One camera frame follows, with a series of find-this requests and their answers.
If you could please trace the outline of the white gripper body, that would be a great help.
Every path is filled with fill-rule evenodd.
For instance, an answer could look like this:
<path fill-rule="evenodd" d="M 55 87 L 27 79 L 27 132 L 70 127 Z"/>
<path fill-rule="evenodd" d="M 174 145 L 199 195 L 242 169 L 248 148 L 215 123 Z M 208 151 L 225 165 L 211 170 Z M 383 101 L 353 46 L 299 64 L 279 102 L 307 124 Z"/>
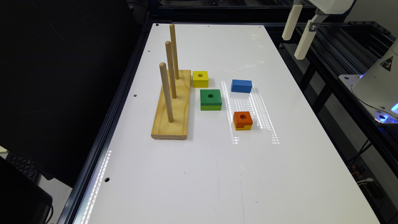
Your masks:
<path fill-rule="evenodd" d="M 323 22 L 331 14 L 344 14 L 354 3 L 354 0 L 310 0 L 317 7 L 317 12 L 312 22 Z M 303 0 L 294 0 L 293 3 L 293 21 L 297 22 Z"/>

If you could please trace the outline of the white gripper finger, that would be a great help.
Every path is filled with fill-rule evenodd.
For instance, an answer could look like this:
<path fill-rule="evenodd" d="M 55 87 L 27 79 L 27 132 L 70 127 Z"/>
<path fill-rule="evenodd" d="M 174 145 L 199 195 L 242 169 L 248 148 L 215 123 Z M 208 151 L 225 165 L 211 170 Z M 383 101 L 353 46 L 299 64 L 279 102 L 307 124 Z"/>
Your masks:
<path fill-rule="evenodd" d="M 283 40 L 290 40 L 292 37 L 292 34 L 294 32 L 295 26 L 297 24 L 297 21 L 299 19 L 301 10 L 303 6 L 301 4 L 294 4 L 292 6 L 292 9 L 289 13 L 287 22 L 284 27 L 284 31 L 282 33 L 282 38 Z"/>
<path fill-rule="evenodd" d="M 312 29 L 313 26 L 314 26 L 314 24 L 313 24 L 312 20 L 307 22 L 307 25 L 304 29 L 302 36 L 301 36 L 300 42 L 298 43 L 298 46 L 294 53 L 294 57 L 297 60 L 303 60 L 305 58 L 305 56 L 312 44 L 312 41 L 314 40 L 314 37 L 317 32 Z"/>

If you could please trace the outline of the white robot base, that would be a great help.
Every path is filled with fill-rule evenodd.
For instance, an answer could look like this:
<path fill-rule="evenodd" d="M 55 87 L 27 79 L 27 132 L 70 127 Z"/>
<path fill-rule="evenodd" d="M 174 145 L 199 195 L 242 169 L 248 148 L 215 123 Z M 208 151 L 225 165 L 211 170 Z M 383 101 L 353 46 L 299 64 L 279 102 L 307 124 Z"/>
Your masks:
<path fill-rule="evenodd" d="M 362 75 L 340 81 L 380 125 L 397 125 L 397 42 Z"/>

